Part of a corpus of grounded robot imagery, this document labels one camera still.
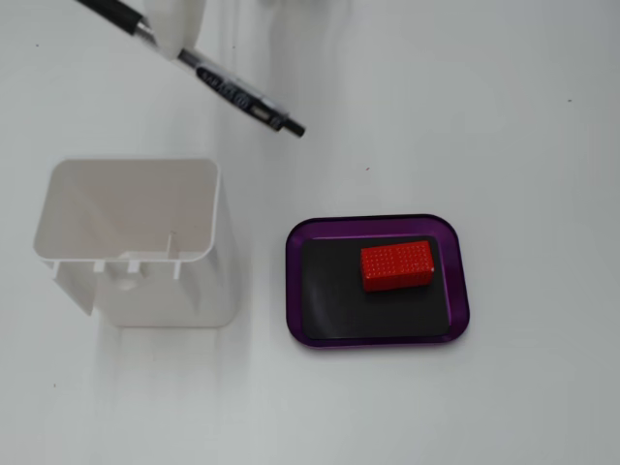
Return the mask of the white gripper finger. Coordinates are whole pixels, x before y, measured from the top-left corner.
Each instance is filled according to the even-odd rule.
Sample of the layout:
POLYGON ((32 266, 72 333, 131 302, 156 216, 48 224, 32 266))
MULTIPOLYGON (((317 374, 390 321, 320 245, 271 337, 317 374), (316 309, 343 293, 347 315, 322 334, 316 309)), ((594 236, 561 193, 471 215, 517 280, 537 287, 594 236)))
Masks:
POLYGON ((204 0, 146 0, 145 15, 159 52, 169 60, 193 48, 202 28, 204 0))

